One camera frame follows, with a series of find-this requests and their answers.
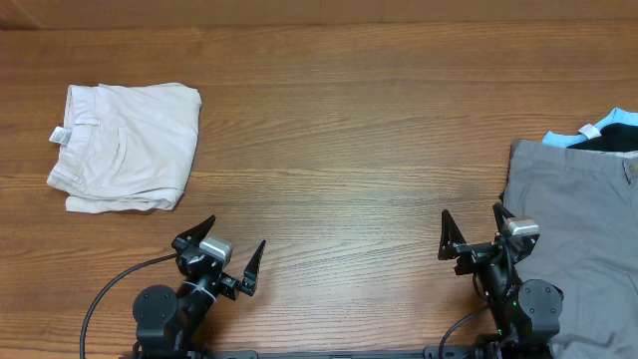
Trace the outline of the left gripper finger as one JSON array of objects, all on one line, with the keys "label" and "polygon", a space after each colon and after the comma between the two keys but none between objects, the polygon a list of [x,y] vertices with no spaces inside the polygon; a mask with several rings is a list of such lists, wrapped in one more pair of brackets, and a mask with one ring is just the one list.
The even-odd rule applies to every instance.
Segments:
[{"label": "left gripper finger", "polygon": [[265,245],[266,241],[262,240],[244,268],[240,291],[248,296],[253,296],[257,289],[260,262]]},{"label": "left gripper finger", "polygon": [[177,236],[181,241],[187,242],[192,241],[196,243],[200,243],[203,239],[206,238],[210,230],[212,229],[215,223],[216,217],[215,215],[209,216],[200,224],[182,232]]}]

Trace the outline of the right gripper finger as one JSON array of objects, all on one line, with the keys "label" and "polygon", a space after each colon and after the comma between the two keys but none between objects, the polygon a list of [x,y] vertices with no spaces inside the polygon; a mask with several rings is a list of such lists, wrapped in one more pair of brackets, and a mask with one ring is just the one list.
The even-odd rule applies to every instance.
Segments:
[{"label": "right gripper finger", "polygon": [[500,202],[495,203],[492,206],[492,210],[497,230],[499,232],[509,232],[508,221],[514,218],[514,215]]},{"label": "right gripper finger", "polygon": [[447,209],[442,211],[442,230],[438,260],[449,260],[459,256],[460,246],[467,244],[463,234]]}]

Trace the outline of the grey shorts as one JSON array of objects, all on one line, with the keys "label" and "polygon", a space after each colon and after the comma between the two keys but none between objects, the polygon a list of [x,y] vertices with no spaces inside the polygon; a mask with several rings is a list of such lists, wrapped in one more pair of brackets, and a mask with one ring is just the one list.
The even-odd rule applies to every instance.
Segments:
[{"label": "grey shorts", "polygon": [[564,293],[558,358],[637,355],[637,155],[520,141],[504,204],[532,217],[539,242],[516,269]]}]

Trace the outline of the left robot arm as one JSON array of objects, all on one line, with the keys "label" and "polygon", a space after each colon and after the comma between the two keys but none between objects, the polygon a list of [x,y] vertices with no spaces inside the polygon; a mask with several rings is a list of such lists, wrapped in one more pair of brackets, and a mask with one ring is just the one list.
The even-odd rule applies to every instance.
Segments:
[{"label": "left robot arm", "polygon": [[209,349],[193,342],[208,311],[220,296],[235,300],[241,293],[255,293],[266,242],[256,248],[243,277],[234,278],[224,272],[232,244],[210,234],[214,223],[212,215],[172,241],[176,266],[184,276],[178,290],[153,285],[134,301],[136,358],[212,358]]}]

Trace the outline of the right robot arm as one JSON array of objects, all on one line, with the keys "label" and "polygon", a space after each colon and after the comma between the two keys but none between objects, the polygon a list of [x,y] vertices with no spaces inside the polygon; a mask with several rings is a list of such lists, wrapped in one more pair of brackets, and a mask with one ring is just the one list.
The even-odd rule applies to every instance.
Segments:
[{"label": "right robot arm", "polygon": [[[492,206],[497,232],[488,242],[467,242],[448,210],[442,211],[439,260],[455,260],[457,276],[470,275],[484,306],[455,323],[426,355],[439,358],[551,358],[550,340],[559,333],[564,294],[541,279],[523,280],[515,265],[532,254],[539,226],[503,204]],[[496,332],[481,334],[471,346],[450,346],[452,334],[490,312]]]}]

